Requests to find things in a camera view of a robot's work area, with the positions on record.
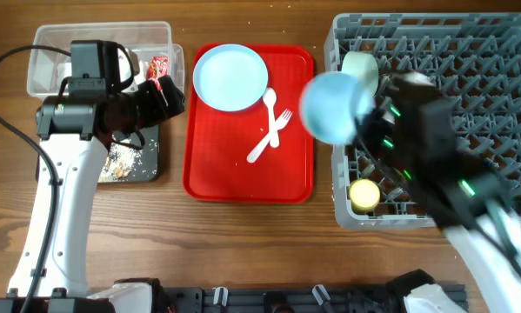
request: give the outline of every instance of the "tray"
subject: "tray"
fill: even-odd
[[[498,169],[521,215],[521,13],[351,13],[333,20],[324,44],[326,70],[340,70],[350,51],[371,53],[380,69],[429,75],[454,103],[458,147]],[[337,222],[347,229],[434,227],[424,207],[386,181],[363,152],[334,146]],[[347,189],[368,177],[380,186],[374,212],[352,211]]]
[[[195,64],[218,45],[199,49]],[[298,100],[314,76],[313,59],[294,46],[246,46],[266,63],[268,86],[277,93],[275,116],[289,109],[293,117],[279,132],[279,147],[266,147],[250,164],[246,156],[268,133],[268,111],[262,99],[246,110],[222,112],[204,104],[191,88],[184,189],[203,201],[301,203],[312,192],[313,139],[300,122]]]

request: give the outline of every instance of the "red candy wrapper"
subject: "red candy wrapper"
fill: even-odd
[[[156,83],[157,89],[161,90],[162,86],[159,84],[157,79],[166,76],[168,74],[167,70],[167,57],[153,57],[150,62],[146,79]]]

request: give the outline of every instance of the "plastic bin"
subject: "plastic bin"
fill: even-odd
[[[171,42],[171,28],[166,22],[122,22],[122,23],[73,23],[43,25],[37,29],[34,44],[70,50],[73,40],[109,40],[122,44],[138,56],[144,76],[136,79],[141,83],[148,72],[153,57],[168,57],[169,73],[175,85],[184,91],[183,49]],[[59,92],[60,64],[69,58],[53,51],[33,50],[30,54],[28,93],[44,100]]]
[[[497,166],[521,215],[521,13],[340,14],[324,43],[326,70],[341,70],[348,51],[371,53],[381,69],[419,70],[454,100],[458,145]],[[364,153],[334,146],[331,155],[337,222],[346,229],[434,226],[425,209],[374,170]],[[380,186],[381,203],[358,215],[351,180]]]

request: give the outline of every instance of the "gray dish rack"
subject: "gray dish rack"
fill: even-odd
[[[460,149],[497,168],[521,215],[521,13],[340,14],[324,43],[327,71],[349,51],[371,53],[380,69],[429,75],[455,102],[452,127]],[[363,152],[331,154],[337,222],[346,229],[434,226],[425,209],[374,169]],[[348,189],[361,177],[378,183],[381,200],[366,215],[352,211]]]

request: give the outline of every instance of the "table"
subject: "table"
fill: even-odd
[[[521,2],[61,0],[0,1],[0,55],[32,42],[47,23],[170,23],[184,48],[186,91],[197,49],[211,42],[295,44],[324,71],[324,40],[341,12],[521,11]],[[40,105],[26,94],[29,53],[0,66],[0,114],[37,138]],[[316,145],[316,185],[296,206],[199,203],[182,187],[186,115],[161,127],[163,168],[154,183],[97,189],[88,240],[91,288],[150,276],[165,286],[310,287],[316,283],[383,283],[423,269],[437,280],[465,283],[471,311],[486,307],[456,251],[435,229],[351,231],[337,226],[331,200],[331,147]],[[0,125],[0,296],[4,296],[28,231],[36,192],[36,153]]]

